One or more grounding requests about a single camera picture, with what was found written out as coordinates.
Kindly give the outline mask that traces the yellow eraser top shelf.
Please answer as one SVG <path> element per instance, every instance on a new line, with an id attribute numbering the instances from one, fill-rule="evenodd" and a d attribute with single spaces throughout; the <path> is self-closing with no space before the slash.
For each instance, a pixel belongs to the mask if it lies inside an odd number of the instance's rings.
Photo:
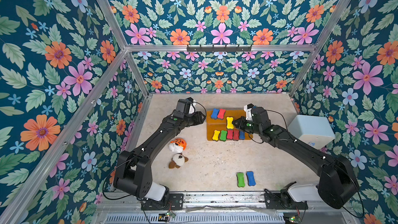
<path id="1" fill-rule="evenodd" d="M 233 130 L 234 129 L 234 124 L 233 124 L 234 118 L 233 117 L 227 117 L 226 120 L 227 120 L 227 129 L 228 130 Z"/>

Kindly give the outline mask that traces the yellow eraser shelf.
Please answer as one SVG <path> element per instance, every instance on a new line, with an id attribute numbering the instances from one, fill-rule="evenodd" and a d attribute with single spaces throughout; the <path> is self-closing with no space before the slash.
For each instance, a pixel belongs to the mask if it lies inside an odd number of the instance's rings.
<path id="1" fill-rule="evenodd" d="M 219 141 L 220 134 L 221 134 L 221 131 L 215 130 L 213 133 L 213 136 L 212 136 L 212 140 L 216 141 L 216 142 Z"/>
<path id="2" fill-rule="evenodd" d="M 227 120 L 227 129 L 228 130 L 233 130 L 234 129 L 234 124 L 233 124 L 234 118 L 233 117 L 227 117 L 226 120 Z"/>

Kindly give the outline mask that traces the red eraser top shelf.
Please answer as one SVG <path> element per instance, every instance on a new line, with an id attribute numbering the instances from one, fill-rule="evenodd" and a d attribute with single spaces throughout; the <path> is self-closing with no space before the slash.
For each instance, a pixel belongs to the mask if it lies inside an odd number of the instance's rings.
<path id="1" fill-rule="evenodd" d="M 225 114 L 226 114 L 226 110 L 225 109 L 220 109 L 219 113 L 217 115 L 217 119 L 224 120 Z"/>

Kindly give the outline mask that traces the green eraser top shelf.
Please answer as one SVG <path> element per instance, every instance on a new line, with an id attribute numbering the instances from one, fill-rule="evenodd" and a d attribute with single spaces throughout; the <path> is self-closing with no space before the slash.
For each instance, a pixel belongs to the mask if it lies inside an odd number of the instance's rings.
<path id="1" fill-rule="evenodd" d="M 236 177 L 237 177 L 237 186 L 239 188 L 244 188 L 245 187 L 245 176 L 243 172 L 238 172 L 236 173 Z"/>

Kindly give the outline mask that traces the green eraser shelf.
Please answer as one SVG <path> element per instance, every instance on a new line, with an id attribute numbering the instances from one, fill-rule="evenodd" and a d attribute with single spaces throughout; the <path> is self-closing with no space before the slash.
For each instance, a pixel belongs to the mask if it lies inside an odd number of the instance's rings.
<path id="1" fill-rule="evenodd" d="M 239 188 L 244 188 L 245 187 L 245 176 L 243 172 L 238 172 L 236 173 L 236 177 L 237 177 L 237 186 Z"/>
<path id="2" fill-rule="evenodd" d="M 226 130 L 222 130 L 220 132 L 219 140 L 225 142 L 227 140 L 227 134 L 228 132 Z"/>

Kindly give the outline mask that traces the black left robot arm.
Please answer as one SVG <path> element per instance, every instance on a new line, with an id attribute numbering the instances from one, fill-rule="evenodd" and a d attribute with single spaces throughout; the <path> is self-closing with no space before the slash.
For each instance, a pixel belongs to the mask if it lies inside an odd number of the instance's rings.
<path id="1" fill-rule="evenodd" d="M 168 188 L 152 178 L 152 163 L 160 151 L 183 129 L 203 124 L 206 115 L 195 109 L 193 98 L 180 99 L 172 113 L 140 146 L 123 151 L 115 168 L 113 187 L 139 199 L 166 201 Z"/>

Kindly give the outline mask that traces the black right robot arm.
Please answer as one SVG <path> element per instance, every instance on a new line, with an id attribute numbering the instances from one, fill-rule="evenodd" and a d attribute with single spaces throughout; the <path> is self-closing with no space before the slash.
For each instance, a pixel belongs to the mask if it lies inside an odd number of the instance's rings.
<path id="1" fill-rule="evenodd" d="M 248 134 L 257 134 L 263 143 L 287 152 L 314 171 L 319 177 L 318 194 L 328 206 L 340 209 L 359 192 L 353 167 L 346 157 L 334 157 L 305 144 L 286 128 L 272 124 L 262 107 L 250 104 L 250 115 L 233 120 L 232 124 Z"/>

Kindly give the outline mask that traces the blue eraser bottom shelf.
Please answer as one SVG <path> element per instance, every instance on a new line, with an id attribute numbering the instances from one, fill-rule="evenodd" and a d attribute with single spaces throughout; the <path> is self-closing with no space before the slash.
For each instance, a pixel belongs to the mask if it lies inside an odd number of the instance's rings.
<path id="1" fill-rule="evenodd" d="M 243 131 L 239 132 L 239 139 L 240 140 L 245 140 L 245 132 L 243 132 Z"/>

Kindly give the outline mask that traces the orange wooden two-tier shelf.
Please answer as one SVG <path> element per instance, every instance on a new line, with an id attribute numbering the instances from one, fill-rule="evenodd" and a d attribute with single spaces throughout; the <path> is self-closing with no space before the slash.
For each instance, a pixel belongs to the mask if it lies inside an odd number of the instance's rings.
<path id="1" fill-rule="evenodd" d="M 227 117 L 232 117 L 234 120 L 239 119 L 240 117 L 245 117 L 246 113 L 244 110 L 226 110 L 224 114 L 224 118 L 221 119 L 213 119 L 211 116 L 213 114 L 213 110 L 206 111 L 206 137 L 208 141 L 214 141 L 212 139 L 215 131 L 226 131 L 228 132 L 227 128 Z"/>

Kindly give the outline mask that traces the green eraser bottom shelf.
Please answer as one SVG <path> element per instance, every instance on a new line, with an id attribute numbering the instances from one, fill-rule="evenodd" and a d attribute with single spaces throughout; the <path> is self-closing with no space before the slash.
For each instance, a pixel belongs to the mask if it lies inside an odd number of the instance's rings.
<path id="1" fill-rule="evenodd" d="M 227 134 L 228 132 L 226 130 L 222 130 L 220 132 L 219 140 L 225 142 L 227 140 Z"/>

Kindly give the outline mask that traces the yellow eraser bottom shelf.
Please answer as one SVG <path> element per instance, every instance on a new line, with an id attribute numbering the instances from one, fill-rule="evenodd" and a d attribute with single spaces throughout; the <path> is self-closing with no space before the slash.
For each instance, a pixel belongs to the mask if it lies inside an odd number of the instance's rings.
<path id="1" fill-rule="evenodd" d="M 215 130 L 213 133 L 213 136 L 212 136 L 212 140 L 216 141 L 216 142 L 219 141 L 220 134 L 221 134 L 221 131 Z"/>

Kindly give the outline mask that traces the red eraser bottom right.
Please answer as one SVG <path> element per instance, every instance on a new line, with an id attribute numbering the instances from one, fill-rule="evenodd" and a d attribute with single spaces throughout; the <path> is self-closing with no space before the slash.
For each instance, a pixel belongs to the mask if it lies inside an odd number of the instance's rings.
<path id="1" fill-rule="evenodd" d="M 240 138 L 240 130 L 237 129 L 233 130 L 233 140 L 239 141 L 239 138 Z"/>

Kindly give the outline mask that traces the red eraser bottom left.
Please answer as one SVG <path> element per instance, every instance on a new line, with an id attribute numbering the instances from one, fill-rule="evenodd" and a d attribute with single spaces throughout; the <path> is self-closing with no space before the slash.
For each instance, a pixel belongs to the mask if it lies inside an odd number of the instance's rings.
<path id="1" fill-rule="evenodd" d="M 227 140 L 233 140 L 234 130 L 228 129 L 227 131 Z"/>

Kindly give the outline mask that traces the orange tiger plush toy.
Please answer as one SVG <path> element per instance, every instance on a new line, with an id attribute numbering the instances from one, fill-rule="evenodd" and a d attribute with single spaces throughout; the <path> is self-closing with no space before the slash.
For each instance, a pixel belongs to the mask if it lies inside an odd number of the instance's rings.
<path id="1" fill-rule="evenodd" d="M 177 138 L 169 143 L 169 150 L 173 153 L 182 153 L 187 148 L 187 142 L 184 139 Z"/>

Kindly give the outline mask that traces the brown white dog plush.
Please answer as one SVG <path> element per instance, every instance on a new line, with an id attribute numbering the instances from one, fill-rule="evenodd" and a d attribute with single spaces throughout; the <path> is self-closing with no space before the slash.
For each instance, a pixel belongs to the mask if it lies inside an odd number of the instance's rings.
<path id="1" fill-rule="evenodd" d="M 179 169 L 188 161 L 189 161 L 188 157 L 185 157 L 183 154 L 181 153 L 174 154 L 169 163 L 169 169 L 175 169 L 175 168 Z"/>

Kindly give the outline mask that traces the light blue box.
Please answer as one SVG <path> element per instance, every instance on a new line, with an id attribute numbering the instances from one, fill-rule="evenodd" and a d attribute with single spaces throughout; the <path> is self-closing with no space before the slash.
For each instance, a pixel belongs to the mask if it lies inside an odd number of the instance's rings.
<path id="1" fill-rule="evenodd" d="M 298 140 L 318 150 L 335 140 L 326 117 L 297 115 L 288 125 L 288 131 Z"/>

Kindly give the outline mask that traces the black wall hook rail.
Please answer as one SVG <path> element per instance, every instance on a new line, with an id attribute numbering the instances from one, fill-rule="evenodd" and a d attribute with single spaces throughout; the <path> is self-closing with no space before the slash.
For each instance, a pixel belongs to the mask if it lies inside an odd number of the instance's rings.
<path id="1" fill-rule="evenodd" d="M 188 45 L 187 52 L 249 52 L 252 51 L 251 45 Z"/>

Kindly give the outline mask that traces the metal front rail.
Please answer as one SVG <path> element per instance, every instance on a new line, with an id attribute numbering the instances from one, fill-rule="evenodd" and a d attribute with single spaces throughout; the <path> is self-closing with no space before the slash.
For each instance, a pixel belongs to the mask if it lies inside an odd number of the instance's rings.
<path id="1" fill-rule="evenodd" d="M 109 193 L 93 216 L 95 224 L 358 224 L 349 204 L 333 209 L 309 201 L 290 209 L 262 191 L 177 191 L 171 206 L 142 209 L 148 204 L 135 197 Z"/>

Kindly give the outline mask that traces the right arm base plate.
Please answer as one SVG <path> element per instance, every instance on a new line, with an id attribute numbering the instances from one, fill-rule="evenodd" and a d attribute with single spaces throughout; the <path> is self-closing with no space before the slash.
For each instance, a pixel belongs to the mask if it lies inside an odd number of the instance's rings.
<path id="1" fill-rule="evenodd" d="M 264 202 L 267 209 L 307 210 L 307 202 L 295 202 L 288 194 L 288 189 L 296 184 L 296 181 L 285 185 L 280 191 L 264 190 Z"/>

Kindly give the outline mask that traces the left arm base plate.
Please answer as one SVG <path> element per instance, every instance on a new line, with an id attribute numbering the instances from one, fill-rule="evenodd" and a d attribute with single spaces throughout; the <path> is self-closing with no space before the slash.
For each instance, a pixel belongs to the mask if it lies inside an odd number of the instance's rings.
<path id="1" fill-rule="evenodd" d="M 184 194 L 166 194 L 161 201 L 144 199 L 141 210 L 144 211 L 176 211 L 183 209 Z"/>

